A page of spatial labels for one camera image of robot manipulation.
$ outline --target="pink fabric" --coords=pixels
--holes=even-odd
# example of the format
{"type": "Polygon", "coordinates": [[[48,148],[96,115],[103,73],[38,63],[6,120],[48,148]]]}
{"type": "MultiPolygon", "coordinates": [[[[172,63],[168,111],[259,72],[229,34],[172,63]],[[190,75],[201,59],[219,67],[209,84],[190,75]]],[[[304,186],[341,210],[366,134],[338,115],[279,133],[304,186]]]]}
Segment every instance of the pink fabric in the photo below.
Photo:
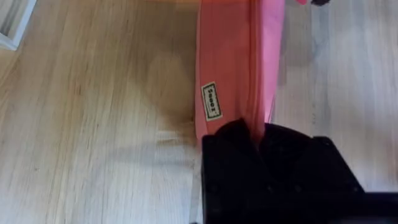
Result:
{"type": "Polygon", "coordinates": [[[254,138],[270,118],[279,66],[284,0],[201,2],[197,34],[197,138],[244,118],[254,138]],[[202,87],[215,83],[222,116],[206,120],[202,87]]]}

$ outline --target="white label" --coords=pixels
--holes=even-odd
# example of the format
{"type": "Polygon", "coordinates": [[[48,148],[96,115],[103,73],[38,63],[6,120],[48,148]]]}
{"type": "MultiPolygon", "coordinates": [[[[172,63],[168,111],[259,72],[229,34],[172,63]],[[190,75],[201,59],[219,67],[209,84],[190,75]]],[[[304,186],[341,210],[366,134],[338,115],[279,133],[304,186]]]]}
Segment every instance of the white label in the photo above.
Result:
{"type": "Polygon", "coordinates": [[[221,118],[220,104],[218,103],[216,83],[211,82],[201,87],[203,97],[203,104],[205,106],[206,120],[213,121],[214,119],[221,118]]]}

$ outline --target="wooden floor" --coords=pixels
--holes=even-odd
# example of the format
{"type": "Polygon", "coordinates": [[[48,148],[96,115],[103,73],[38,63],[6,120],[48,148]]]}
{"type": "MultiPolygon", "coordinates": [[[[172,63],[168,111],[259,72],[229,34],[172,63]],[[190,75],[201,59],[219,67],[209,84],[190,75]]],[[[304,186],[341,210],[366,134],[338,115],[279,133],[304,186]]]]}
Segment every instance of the wooden floor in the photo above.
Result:
{"type": "MultiPolygon", "coordinates": [[[[398,189],[398,2],[288,1],[274,120],[330,136],[367,190],[398,189]]],[[[200,216],[197,6],[38,0],[0,50],[0,223],[200,216]]]]}

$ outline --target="black plastic part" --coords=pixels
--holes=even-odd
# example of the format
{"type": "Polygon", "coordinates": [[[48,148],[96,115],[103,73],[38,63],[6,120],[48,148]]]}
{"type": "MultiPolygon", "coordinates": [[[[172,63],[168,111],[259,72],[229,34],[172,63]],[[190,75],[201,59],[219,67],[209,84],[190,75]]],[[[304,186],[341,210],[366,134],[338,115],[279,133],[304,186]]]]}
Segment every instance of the black plastic part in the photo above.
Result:
{"type": "Polygon", "coordinates": [[[238,120],[205,136],[202,146],[206,224],[398,216],[398,195],[365,193],[328,138],[266,124],[256,149],[246,124],[238,120]]]}
{"type": "Polygon", "coordinates": [[[323,6],[326,3],[329,3],[330,0],[312,0],[311,4],[314,4],[316,6],[323,6]]]}

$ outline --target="pink bag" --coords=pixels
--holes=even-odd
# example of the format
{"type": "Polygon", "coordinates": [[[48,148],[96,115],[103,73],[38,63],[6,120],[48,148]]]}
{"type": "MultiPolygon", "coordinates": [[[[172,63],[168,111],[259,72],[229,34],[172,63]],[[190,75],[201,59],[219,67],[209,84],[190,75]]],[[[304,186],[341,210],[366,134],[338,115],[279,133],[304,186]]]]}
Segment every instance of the pink bag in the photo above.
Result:
{"type": "Polygon", "coordinates": [[[195,122],[199,142],[243,118],[254,139],[271,116],[284,0],[202,0],[198,16],[195,122]]]}

